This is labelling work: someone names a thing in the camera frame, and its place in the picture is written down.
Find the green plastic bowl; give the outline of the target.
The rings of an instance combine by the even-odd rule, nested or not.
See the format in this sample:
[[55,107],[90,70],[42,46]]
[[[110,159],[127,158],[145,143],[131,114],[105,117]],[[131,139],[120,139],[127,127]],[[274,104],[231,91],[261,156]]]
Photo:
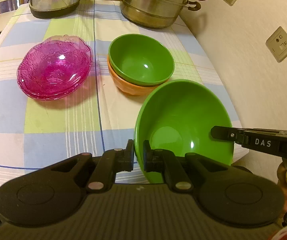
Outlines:
[[231,165],[234,144],[213,139],[214,126],[232,124],[224,105],[208,88],[189,80],[162,84],[145,99],[135,123],[134,147],[140,167],[144,168],[145,140],[152,149],[170,150],[178,157],[193,152]]

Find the orange plastic bowl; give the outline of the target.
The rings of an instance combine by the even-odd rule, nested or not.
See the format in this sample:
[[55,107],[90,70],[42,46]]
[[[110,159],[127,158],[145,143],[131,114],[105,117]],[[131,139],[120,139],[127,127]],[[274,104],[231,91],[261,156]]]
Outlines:
[[169,77],[165,80],[162,81],[162,83],[157,84],[157,85],[152,85],[152,86],[142,86],[142,85],[137,85],[134,83],[131,83],[130,81],[125,80],[122,76],[120,76],[115,69],[112,67],[111,64],[111,59],[110,56],[107,56],[107,65],[108,65],[108,70],[109,74],[120,91],[127,95],[131,96],[144,96],[150,94],[152,91],[154,91],[156,88],[161,86],[163,83],[167,82],[169,78],[172,76],[174,72],[174,65],[172,68],[166,67],[166,73],[169,74]]

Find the large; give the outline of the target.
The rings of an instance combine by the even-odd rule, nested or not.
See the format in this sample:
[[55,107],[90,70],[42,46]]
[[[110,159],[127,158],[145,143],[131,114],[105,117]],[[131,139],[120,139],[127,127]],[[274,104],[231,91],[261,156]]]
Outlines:
[[121,35],[108,49],[109,63],[124,80],[152,87],[167,81],[174,72],[174,59],[159,41],[141,34]]

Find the pink glass plate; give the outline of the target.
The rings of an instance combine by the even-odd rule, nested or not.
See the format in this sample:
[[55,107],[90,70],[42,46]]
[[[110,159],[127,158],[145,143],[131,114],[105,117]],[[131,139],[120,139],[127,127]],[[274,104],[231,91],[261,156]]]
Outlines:
[[33,46],[19,64],[17,84],[32,99],[61,99],[86,81],[92,65],[93,55],[73,42],[43,41]]

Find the small pink glass bowl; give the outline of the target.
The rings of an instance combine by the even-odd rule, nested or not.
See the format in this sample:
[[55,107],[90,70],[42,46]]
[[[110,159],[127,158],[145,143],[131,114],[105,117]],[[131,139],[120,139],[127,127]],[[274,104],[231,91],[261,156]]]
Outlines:
[[44,40],[44,42],[50,42],[50,41],[73,42],[77,45],[78,48],[80,48],[80,50],[84,51],[88,55],[91,55],[91,56],[93,55],[92,48],[88,46],[86,42],[84,42],[84,40],[78,36],[69,36],[67,34],[55,35]]

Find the stainless steel steamer pot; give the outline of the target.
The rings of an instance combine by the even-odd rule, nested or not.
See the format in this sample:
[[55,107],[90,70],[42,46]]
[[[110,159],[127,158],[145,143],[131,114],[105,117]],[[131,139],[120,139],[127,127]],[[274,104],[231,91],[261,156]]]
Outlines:
[[121,0],[120,10],[129,21],[150,29],[171,26],[182,9],[199,11],[206,0]]

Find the single wall socket plate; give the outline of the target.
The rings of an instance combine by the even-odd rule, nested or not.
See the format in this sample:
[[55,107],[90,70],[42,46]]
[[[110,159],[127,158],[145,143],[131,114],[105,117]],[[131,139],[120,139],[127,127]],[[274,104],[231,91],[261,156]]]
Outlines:
[[265,45],[270,50],[278,63],[287,57],[287,33],[279,26],[266,40]]

